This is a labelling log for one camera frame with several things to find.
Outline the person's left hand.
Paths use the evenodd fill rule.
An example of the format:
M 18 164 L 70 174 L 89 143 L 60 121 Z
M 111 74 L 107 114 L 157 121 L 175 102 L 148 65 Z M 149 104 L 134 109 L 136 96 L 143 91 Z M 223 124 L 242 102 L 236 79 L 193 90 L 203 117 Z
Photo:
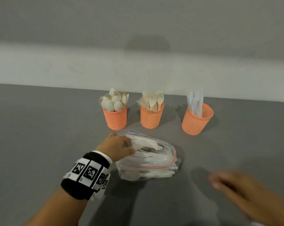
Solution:
M 118 153 L 121 148 L 133 148 L 131 140 L 126 136 L 119 136 L 111 132 L 94 152 L 100 153 L 105 158 L 109 158 L 109 162 L 114 163 L 119 161 Z

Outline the bunch of white plastic knives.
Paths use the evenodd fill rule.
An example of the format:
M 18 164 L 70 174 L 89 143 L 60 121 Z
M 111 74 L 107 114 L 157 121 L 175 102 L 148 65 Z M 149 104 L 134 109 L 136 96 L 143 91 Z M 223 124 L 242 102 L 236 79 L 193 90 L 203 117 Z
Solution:
M 187 103 L 190 112 L 197 116 L 197 117 L 202 117 L 202 110 L 203 110 L 203 100 L 204 100 L 204 95 L 203 95 L 203 90 L 199 89 L 195 92 L 190 91 L 187 95 Z

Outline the black white marker wristband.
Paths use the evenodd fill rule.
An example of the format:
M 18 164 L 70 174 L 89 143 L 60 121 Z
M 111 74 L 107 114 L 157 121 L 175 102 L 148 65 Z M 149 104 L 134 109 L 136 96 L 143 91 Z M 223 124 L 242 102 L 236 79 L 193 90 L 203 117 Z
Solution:
M 61 188 L 77 200 L 101 199 L 110 179 L 113 161 L 99 151 L 86 153 L 65 174 Z

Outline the person's left forearm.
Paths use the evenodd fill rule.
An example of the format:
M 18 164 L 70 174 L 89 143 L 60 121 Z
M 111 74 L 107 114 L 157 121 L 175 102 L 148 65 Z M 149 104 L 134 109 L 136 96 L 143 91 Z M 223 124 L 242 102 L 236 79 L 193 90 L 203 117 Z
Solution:
M 77 200 L 61 187 L 23 226 L 77 226 L 88 201 Z

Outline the person's right hand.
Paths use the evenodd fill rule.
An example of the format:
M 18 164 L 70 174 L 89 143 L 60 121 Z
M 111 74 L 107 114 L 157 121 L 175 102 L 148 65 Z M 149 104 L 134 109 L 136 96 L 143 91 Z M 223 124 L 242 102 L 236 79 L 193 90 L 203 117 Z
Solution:
M 265 226 L 284 226 L 284 199 L 244 173 L 237 185 L 242 194 L 222 194 L 253 221 Z

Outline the orange perforated cup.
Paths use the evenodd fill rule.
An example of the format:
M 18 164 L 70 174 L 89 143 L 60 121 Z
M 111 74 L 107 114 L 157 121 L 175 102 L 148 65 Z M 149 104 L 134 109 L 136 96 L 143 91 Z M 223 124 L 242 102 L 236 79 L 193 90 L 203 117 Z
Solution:
M 185 116 L 182 121 L 182 130 L 192 136 L 198 135 L 213 117 L 214 112 L 210 106 L 203 103 L 202 107 L 202 117 L 197 117 L 190 112 L 189 107 L 187 107 Z
M 120 111 L 109 112 L 103 109 L 107 125 L 112 130 L 121 130 L 127 125 L 127 106 Z
M 159 123 L 164 109 L 164 102 L 161 105 L 161 109 L 158 111 L 146 110 L 140 106 L 140 122 L 141 125 L 147 129 L 156 128 Z

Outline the bunch of wooden spoons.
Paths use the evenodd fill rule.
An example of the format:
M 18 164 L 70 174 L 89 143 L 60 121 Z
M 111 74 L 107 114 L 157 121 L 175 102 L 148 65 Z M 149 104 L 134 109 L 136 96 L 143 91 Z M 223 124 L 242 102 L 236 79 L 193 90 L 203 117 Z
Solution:
M 111 88 L 107 94 L 99 98 L 99 104 L 107 112 L 119 112 L 127 106 L 128 100 L 129 93 Z

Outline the bunch of wooden forks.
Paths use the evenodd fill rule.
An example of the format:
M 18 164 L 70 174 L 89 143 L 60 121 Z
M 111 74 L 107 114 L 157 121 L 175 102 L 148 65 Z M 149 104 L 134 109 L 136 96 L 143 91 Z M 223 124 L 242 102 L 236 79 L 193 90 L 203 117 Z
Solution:
M 137 104 L 148 111 L 160 111 L 164 106 L 164 91 L 142 91 L 142 97 L 139 98 Z

